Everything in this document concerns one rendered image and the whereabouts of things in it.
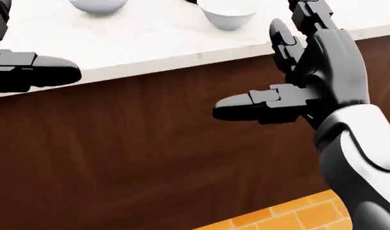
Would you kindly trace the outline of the small white bowl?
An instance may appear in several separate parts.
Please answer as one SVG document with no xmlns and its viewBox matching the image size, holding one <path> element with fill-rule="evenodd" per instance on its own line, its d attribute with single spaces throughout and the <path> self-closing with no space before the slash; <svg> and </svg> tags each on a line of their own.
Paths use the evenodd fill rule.
<svg viewBox="0 0 390 230">
<path fill-rule="evenodd" d="M 221 30 L 236 30 L 257 12 L 259 0 L 197 0 L 206 19 Z"/>
</svg>

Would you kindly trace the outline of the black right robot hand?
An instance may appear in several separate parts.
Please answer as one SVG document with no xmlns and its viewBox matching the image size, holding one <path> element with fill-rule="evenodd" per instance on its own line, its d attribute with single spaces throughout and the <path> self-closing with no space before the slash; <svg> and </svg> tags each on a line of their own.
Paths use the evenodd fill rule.
<svg viewBox="0 0 390 230">
<path fill-rule="evenodd" d="M 363 57 L 349 33 L 333 22 L 326 1 L 288 2 L 292 21 L 307 44 L 302 45 L 280 19 L 272 20 L 273 59 L 285 74 L 285 83 L 221 99 L 213 108 L 213 118 L 266 125 L 303 117 L 317 128 L 338 109 L 369 103 Z"/>
</svg>

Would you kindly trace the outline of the brown wooden counter cabinet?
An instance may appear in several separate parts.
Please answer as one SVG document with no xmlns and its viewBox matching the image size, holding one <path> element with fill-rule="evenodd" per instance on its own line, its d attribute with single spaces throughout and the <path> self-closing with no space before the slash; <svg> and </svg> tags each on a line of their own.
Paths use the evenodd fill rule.
<svg viewBox="0 0 390 230">
<path fill-rule="evenodd" d="M 0 230 L 190 230 L 328 189 L 313 129 L 215 120 L 271 56 L 0 97 Z"/>
</svg>

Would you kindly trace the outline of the large white bowl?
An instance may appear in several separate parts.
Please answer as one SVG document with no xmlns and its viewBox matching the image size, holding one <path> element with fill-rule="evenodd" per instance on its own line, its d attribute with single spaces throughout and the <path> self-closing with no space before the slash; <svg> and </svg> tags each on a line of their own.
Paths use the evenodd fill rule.
<svg viewBox="0 0 390 230">
<path fill-rule="evenodd" d="M 69 0 L 76 9 L 91 15 L 112 15 L 128 0 Z"/>
</svg>

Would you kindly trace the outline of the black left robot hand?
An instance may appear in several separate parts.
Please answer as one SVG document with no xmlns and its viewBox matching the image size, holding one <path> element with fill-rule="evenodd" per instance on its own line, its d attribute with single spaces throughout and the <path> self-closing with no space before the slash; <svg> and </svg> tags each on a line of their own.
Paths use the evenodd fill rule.
<svg viewBox="0 0 390 230">
<path fill-rule="evenodd" d="M 0 42 L 8 30 L 11 0 L 0 0 Z M 31 87 L 65 86 L 81 80 L 80 68 L 66 59 L 0 49 L 0 93 L 26 93 Z"/>
</svg>

